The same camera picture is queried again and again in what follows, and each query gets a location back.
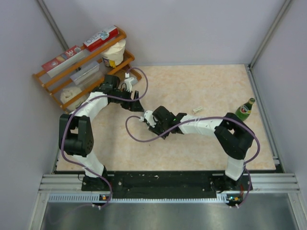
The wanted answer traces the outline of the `small white red packet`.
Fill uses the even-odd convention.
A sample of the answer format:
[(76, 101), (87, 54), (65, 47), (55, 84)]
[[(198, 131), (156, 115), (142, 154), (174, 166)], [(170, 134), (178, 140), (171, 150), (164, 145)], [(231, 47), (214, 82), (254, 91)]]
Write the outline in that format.
[(198, 108), (193, 109), (193, 112), (194, 112), (194, 113), (198, 113), (198, 112), (200, 112), (201, 110), (202, 110), (202, 107), (198, 107)]

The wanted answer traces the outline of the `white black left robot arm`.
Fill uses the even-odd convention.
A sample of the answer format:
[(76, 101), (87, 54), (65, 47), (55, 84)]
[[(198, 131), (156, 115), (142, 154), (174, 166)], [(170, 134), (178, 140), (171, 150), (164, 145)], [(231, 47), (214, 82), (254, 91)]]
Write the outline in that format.
[(81, 166), (85, 175), (92, 178), (98, 190), (107, 188), (109, 179), (106, 169), (94, 151), (94, 136), (91, 122), (110, 103), (120, 104), (132, 112), (144, 112), (139, 92), (132, 91), (137, 79), (125, 74), (122, 84), (115, 75), (106, 75), (103, 82), (71, 114), (63, 114), (59, 120), (59, 149), (64, 160)]

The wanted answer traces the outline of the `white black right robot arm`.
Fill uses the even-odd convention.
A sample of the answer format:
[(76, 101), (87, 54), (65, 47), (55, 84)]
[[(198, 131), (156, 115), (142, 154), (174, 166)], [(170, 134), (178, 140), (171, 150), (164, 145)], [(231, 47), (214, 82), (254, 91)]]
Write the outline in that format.
[(162, 139), (172, 134), (199, 134), (217, 139), (228, 155), (224, 184), (234, 190), (241, 185), (244, 159), (255, 139), (255, 134), (235, 114), (223, 117), (204, 118), (179, 113), (174, 115), (165, 107), (147, 110), (143, 121), (148, 129)]

